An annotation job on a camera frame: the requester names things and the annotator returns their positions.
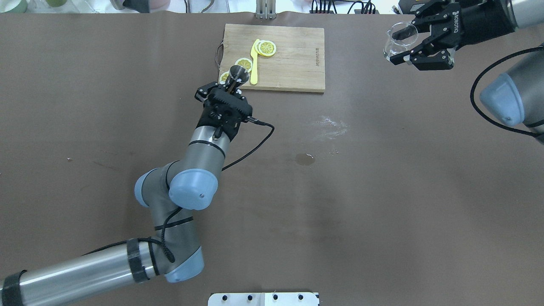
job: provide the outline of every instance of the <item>blue joint cap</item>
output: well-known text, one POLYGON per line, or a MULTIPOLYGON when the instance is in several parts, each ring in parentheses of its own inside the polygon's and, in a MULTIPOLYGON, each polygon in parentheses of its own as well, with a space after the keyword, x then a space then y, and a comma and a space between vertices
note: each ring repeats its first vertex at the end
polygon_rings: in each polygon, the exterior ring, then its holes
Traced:
POLYGON ((515 126, 525 120, 520 92, 508 74, 501 74, 480 94, 480 100, 490 113, 504 125, 515 126))
POLYGON ((217 185, 217 178, 210 171, 188 169, 174 176, 168 195, 179 207, 203 210, 212 202, 217 185))
POLYGON ((164 276, 169 283, 177 283, 197 276, 203 269, 204 258, 202 257, 202 247, 199 247, 191 257, 164 276))
POLYGON ((144 185, 145 178, 149 173, 151 173, 153 170, 149 171, 148 173, 140 176, 140 178, 136 181, 136 184, 134 185, 134 196, 136 197, 136 200, 138 200, 138 203, 140 203, 141 206, 145 208, 149 208, 149 205, 147 205, 144 202, 144 196, 141 193, 141 187, 144 185))

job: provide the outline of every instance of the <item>table surface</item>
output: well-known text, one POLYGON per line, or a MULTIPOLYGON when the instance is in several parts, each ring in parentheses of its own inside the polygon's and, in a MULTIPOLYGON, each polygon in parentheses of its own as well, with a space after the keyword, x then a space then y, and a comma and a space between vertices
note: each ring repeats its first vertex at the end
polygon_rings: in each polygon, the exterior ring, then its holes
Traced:
MULTIPOLYGON (((480 118, 468 93, 544 27, 421 72, 382 55, 385 31, 409 19, 2 16, 0 276, 153 233, 133 184, 182 157, 224 24, 323 27, 324 94, 245 92, 276 132, 195 212, 204 271, 77 304, 206 305, 212 292, 274 290, 319 292, 323 306, 540 304, 544 148, 480 118)), ((242 126, 227 161, 267 133, 242 126)))

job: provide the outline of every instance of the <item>lemon slice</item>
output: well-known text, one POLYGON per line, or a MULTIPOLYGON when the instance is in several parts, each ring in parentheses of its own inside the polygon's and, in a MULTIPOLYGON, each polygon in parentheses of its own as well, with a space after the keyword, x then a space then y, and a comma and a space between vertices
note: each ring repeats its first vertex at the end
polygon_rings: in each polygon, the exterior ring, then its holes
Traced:
POLYGON ((253 67, 253 62, 251 61, 251 59, 243 57, 243 58, 239 58, 239 59, 236 61, 235 65, 242 66, 242 67, 244 67, 248 72, 250 72, 250 71, 251 71, 251 68, 253 67))
POLYGON ((273 56, 276 54, 276 44, 270 40, 261 40, 257 45, 257 52, 262 56, 273 56))
POLYGON ((225 82, 227 81, 227 78, 228 78, 228 71, 227 71, 227 72, 224 72, 224 73, 219 77, 219 84, 225 84, 225 82))

